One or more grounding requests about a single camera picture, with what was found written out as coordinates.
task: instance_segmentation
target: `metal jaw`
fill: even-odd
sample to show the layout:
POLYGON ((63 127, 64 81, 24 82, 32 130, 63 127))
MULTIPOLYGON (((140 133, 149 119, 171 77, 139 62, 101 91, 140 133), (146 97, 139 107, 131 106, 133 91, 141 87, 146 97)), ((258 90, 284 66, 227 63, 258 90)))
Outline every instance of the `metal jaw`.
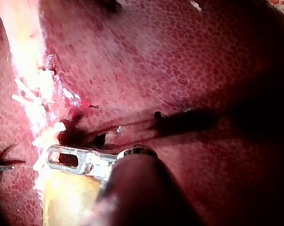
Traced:
POLYGON ((95 149, 81 149, 53 145, 48 148, 47 164, 50 168, 69 172, 76 175, 93 176, 98 180, 107 180, 112 165, 117 161, 117 156, 104 154, 95 149), (55 155, 73 155, 77 158, 77 165, 67 165, 55 159, 55 155))
POLYGON ((145 154, 155 158, 158 157, 154 150, 145 145, 134 145, 133 148, 125 149, 118 155, 104 154, 99 152, 98 149, 53 145, 47 151, 47 164, 52 169, 76 175, 93 176, 98 180, 107 181, 115 162, 129 154, 145 154), (77 164, 67 164, 60 161, 61 155, 76 157, 77 164))

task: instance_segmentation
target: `clip applier jaw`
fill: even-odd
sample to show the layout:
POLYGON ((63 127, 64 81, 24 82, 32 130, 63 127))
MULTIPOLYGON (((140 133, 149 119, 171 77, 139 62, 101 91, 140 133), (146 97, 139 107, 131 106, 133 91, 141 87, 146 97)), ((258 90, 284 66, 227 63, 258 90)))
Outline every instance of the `clip applier jaw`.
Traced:
POLYGON ((62 145, 53 145, 48 148, 47 164, 50 168, 64 172, 93 176, 98 180, 106 180, 110 175, 112 164, 117 160, 113 154, 104 154, 95 149, 82 149, 62 145), (57 156, 73 155, 77 158, 76 165, 60 162, 57 156))
POLYGON ((47 164, 50 168, 64 172, 93 176, 95 179, 106 181, 115 162, 129 154, 145 154, 157 158, 157 153, 146 145, 134 145, 118 155, 101 153, 99 149, 83 149, 62 145, 53 145, 47 151, 47 164), (76 157, 76 164, 67 164, 61 161, 62 156, 76 157))

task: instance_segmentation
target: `white fibrous tissue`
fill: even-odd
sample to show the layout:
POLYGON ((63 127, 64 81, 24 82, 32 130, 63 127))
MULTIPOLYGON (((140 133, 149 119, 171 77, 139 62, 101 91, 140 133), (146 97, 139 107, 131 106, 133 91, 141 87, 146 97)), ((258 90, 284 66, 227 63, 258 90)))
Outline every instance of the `white fibrous tissue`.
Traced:
POLYGON ((190 4, 196 8, 198 11, 202 11, 202 8, 199 6, 199 4, 195 1, 190 1, 190 4))

